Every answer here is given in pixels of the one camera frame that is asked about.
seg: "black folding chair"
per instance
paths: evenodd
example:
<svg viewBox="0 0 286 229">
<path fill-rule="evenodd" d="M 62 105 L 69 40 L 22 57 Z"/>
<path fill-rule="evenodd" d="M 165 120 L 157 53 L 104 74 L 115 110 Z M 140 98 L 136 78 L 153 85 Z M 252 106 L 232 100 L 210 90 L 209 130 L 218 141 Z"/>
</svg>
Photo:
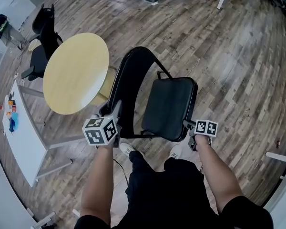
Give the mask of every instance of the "black folding chair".
<svg viewBox="0 0 286 229">
<path fill-rule="evenodd" d="M 35 35 L 29 39 L 29 42 L 34 39 L 40 40 L 40 33 L 45 23 L 50 19 L 53 19 L 54 21 L 54 12 L 54 4 L 52 4 L 51 8 L 44 8 L 44 4 L 41 5 L 41 8 L 32 24 L 32 30 L 35 32 Z"/>
<path fill-rule="evenodd" d="M 135 101 L 144 77 L 153 63 L 161 72 L 154 81 L 142 121 L 140 134 L 133 131 Z M 168 76 L 161 79 L 161 74 Z M 190 121 L 197 95 L 197 83 L 190 77 L 173 78 L 155 55 L 147 48 L 136 47 L 123 58 L 115 77 L 108 103 L 101 109 L 109 114 L 122 101 L 118 125 L 122 138 L 162 137 L 172 142 L 182 141 L 188 129 L 183 120 Z"/>
<path fill-rule="evenodd" d="M 21 73 L 21 78 L 28 77 L 29 81 L 43 78 L 48 61 L 62 43 L 61 37 L 54 31 L 54 16 L 43 26 L 40 33 L 41 45 L 32 52 L 29 69 Z"/>
</svg>

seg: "black chair backrest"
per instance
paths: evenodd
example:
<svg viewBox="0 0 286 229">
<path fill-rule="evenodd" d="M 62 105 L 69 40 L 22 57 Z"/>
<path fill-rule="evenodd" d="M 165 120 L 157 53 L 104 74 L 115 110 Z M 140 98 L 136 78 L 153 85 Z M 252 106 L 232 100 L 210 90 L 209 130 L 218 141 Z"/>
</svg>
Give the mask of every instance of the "black chair backrest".
<svg viewBox="0 0 286 229">
<path fill-rule="evenodd" d="M 108 113 L 122 100 L 122 113 L 118 122 L 122 126 L 121 137 L 133 135 L 135 101 L 143 79 L 157 58 L 147 48 L 136 47 L 122 59 L 108 100 Z"/>
<path fill-rule="evenodd" d="M 32 29 L 36 34 L 40 34 L 44 24 L 51 18 L 54 18 L 54 4 L 51 8 L 44 8 L 42 4 L 41 9 L 39 10 L 33 24 Z"/>
<path fill-rule="evenodd" d="M 54 31 L 54 16 L 48 20 L 40 33 L 40 42 L 44 48 L 47 60 L 50 60 L 55 50 L 59 47 L 58 35 Z"/>
</svg>

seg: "door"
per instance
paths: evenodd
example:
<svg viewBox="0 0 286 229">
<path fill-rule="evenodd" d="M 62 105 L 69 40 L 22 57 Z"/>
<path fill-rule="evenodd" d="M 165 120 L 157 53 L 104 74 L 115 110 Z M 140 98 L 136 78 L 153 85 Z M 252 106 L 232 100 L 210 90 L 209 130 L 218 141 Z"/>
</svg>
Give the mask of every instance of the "door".
<svg viewBox="0 0 286 229">
<path fill-rule="evenodd" d="M 30 0 L 0 0 L 0 14 L 6 15 L 17 30 L 34 9 Z"/>
</svg>

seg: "black chair seat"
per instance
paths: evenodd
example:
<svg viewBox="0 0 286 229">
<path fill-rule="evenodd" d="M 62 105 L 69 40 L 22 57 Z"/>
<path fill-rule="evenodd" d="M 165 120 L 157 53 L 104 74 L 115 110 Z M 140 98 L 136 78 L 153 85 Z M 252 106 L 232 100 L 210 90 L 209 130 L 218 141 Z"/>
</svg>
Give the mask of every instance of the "black chair seat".
<svg viewBox="0 0 286 229">
<path fill-rule="evenodd" d="M 34 81 L 38 77 L 42 78 L 44 71 L 46 70 L 48 64 L 48 60 L 46 57 L 46 53 L 42 45 L 35 48 L 32 52 L 30 67 L 35 66 L 34 74 L 30 74 L 28 77 L 29 81 Z"/>
<path fill-rule="evenodd" d="M 182 77 L 155 80 L 147 102 L 142 128 L 172 142 L 183 138 L 187 129 L 183 120 L 192 115 L 197 84 L 192 78 Z"/>
</svg>

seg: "hand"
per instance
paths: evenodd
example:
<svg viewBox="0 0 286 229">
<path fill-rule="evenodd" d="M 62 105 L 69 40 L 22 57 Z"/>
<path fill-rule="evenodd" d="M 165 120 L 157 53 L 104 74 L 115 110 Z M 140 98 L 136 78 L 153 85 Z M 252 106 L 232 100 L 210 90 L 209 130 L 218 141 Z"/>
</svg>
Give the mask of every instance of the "hand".
<svg viewBox="0 0 286 229">
<path fill-rule="evenodd" d="M 209 136 L 196 134 L 195 135 L 195 141 L 196 141 L 198 146 L 209 145 Z"/>
</svg>

